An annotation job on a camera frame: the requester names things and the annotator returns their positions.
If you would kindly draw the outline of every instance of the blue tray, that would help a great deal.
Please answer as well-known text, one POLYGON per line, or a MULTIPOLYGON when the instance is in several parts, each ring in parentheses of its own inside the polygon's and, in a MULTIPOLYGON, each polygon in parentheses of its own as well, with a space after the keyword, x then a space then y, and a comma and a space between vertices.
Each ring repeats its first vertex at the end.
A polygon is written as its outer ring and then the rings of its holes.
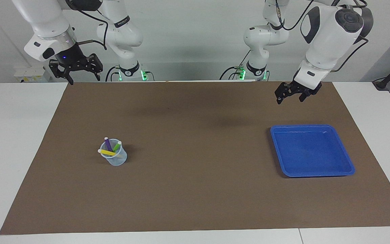
POLYGON ((276 125, 270 130, 289 177, 350 176, 354 166, 330 125, 276 125))

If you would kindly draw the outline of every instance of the marker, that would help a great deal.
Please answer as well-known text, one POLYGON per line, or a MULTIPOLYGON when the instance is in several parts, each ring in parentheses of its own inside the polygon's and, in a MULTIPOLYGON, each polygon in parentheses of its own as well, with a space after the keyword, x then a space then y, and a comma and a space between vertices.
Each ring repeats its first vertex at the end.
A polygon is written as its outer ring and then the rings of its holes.
POLYGON ((106 150, 102 150, 102 149, 97 150, 97 152, 108 155, 108 156, 115 156, 116 155, 116 153, 114 153, 113 151, 106 151, 106 150))
POLYGON ((116 151, 118 150, 118 148, 120 148, 120 146, 121 146, 121 142, 119 141, 117 144, 115 144, 115 147, 113 148, 112 151, 116 153, 116 151))
POLYGON ((109 142, 108 137, 105 137, 105 144, 106 147, 108 148, 108 151, 112 151, 111 143, 109 142))

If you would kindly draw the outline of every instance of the green marker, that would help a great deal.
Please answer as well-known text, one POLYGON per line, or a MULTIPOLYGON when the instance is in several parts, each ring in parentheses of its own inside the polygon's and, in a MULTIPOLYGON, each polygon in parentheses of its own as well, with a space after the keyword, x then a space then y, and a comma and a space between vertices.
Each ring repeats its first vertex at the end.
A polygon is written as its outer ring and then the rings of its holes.
POLYGON ((121 146, 121 141, 119 141, 117 144, 115 144, 112 151, 116 153, 116 151, 118 150, 118 148, 120 148, 120 146, 121 146))

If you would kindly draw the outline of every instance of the yellow marker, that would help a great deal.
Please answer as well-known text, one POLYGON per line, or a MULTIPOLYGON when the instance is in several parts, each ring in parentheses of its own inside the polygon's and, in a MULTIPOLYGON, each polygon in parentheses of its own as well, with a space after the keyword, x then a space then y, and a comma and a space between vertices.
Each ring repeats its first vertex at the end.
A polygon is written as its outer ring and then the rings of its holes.
POLYGON ((99 149, 98 152, 102 153, 102 154, 105 154, 105 155, 108 155, 108 156, 115 156, 115 154, 116 154, 116 153, 114 153, 112 151, 106 151, 106 150, 102 150, 102 149, 99 149))

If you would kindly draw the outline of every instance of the pen holder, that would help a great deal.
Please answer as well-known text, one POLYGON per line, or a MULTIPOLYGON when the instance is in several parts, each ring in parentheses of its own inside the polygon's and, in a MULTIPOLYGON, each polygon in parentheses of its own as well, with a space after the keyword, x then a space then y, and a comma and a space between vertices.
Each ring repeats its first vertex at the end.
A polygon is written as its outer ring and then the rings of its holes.
MULTIPOLYGON (((117 140, 117 139, 109 139, 109 142, 111 143, 111 147, 113 148, 119 142, 119 140, 117 140)), ((105 142, 102 143, 102 146, 100 146, 100 149, 108 150, 108 148, 106 147, 105 142)), ((100 155, 102 155, 102 157, 104 157, 113 166, 120 166, 120 165, 124 164, 124 162, 127 159, 127 153, 126 153, 126 151, 124 151, 124 148, 123 148, 122 145, 115 152, 114 156, 108 156, 108 155, 105 155, 105 154, 102 154, 102 153, 100 155)))

